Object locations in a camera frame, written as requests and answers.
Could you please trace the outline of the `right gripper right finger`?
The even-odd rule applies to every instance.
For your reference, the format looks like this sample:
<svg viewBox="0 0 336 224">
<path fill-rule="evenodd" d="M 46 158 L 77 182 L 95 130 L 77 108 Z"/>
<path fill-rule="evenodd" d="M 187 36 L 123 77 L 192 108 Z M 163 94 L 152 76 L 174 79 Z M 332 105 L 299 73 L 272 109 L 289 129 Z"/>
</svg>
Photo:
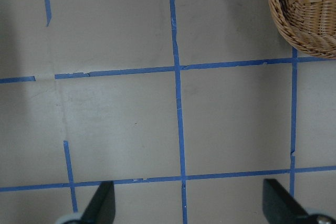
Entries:
<svg viewBox="0 0 336 224">
<path fill-rule="evenodd" d="M 264 179 L 263 214 L 269 224 L 335 223 L 321 213 L 308 213 L 276 179 Z"/>
</svg>

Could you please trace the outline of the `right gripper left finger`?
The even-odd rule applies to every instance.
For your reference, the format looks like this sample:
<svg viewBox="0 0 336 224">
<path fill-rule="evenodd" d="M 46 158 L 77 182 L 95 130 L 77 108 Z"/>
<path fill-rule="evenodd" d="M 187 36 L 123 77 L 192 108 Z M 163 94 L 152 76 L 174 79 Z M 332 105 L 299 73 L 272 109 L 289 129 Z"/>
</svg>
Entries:
<svg viewBox="0 0 336 224">
<path fill-rule="evenodd" d="M 102 182 L 83 213 L 64 215 L 56 223 L 114 223 L 116 216 L 113 182 Z"/>
</svg>

